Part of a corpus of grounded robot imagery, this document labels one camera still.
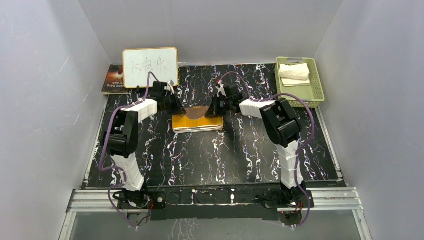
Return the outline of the yellow brown towel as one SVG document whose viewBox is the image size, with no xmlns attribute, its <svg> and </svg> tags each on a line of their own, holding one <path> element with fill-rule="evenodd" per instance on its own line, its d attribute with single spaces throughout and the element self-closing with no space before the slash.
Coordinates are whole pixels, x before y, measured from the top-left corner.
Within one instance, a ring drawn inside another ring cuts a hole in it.
<svg viewBox="0 0 424 240">
<path fill-rule="evenodd" d="M 207 106 L 185 108 L 185 114 L 172 116 L 171 126 L 176 134 L 220 131 L 224 128 L 222 116 L 206 117 Z"/>
</svg>

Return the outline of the white towel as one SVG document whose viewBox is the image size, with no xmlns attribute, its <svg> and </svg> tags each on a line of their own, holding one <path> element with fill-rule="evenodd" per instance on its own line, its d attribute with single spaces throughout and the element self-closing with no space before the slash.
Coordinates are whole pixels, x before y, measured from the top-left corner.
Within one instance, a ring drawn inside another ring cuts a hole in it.
<svg viewBox="0 0 424 240">
<path fill-rule="evenodd" d="M 285 87 L 309 86 L 310 70 L 306 63 L 278 65 L 278 76 Z"/>
</svg>

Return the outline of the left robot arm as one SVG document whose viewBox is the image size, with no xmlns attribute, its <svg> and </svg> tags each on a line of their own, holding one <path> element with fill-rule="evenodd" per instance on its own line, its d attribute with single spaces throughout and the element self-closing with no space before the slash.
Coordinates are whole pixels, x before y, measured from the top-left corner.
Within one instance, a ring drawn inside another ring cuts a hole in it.
<svg viewBox="0 0 424 240">
<path fill-rule="evenodd" d="M 167 112 L 171 116 L 183 116 L 187 113 L 172 83 L 155 81 L 145 99 L 114 110 L 103 137 L 99 169 L 104 169 L 104 157 L 108 154 L 115 164 L 110 168 L 120 173 L 121 188 L 132 192 L 129 200 L 137 208 L 144 208 L 150 200 L 149 194 L 142 190 L 145 178 L 136 157 L 140 123 L 158 112 Z"/>
</svg>

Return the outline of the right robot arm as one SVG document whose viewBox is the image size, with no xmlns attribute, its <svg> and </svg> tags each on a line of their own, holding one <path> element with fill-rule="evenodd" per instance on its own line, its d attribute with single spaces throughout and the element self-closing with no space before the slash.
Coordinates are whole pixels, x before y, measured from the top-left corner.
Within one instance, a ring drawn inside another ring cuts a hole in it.
<svg viewBox="0 0 424 240">
<path fill-rule="evenodd" d="M 278 100 L 255 100 L 245 97 L 237 85 L 223 84 L 219 81 L 215 88 L 211 105 L 205 117 L 223 117 L 231 111 L 263 121 L 268 138 L 275 144 L 281 167 L 280 182 L 285 187 L 282 202 L 288 207 L 295 207 L 302 199 L 298 189 L 304 178 L 297 163 L 297 150 L 300 144 L 301 124 L 295 112 L 284 98 Z"/>
</svg>

